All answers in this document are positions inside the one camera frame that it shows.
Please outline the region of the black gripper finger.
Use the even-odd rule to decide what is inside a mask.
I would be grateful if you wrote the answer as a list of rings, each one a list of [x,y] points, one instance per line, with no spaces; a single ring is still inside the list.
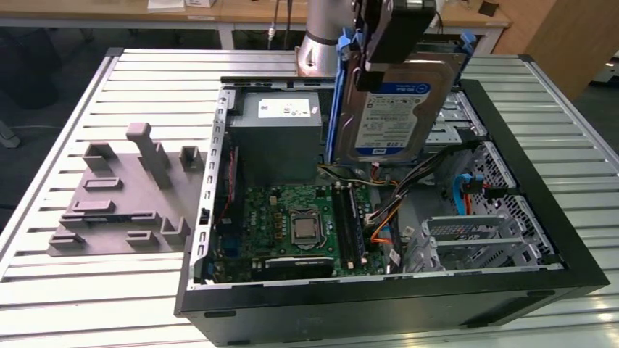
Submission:
[[[392,65],[402,64],[436,18],[433,1],[357,1],[356,87],[377,91]]]

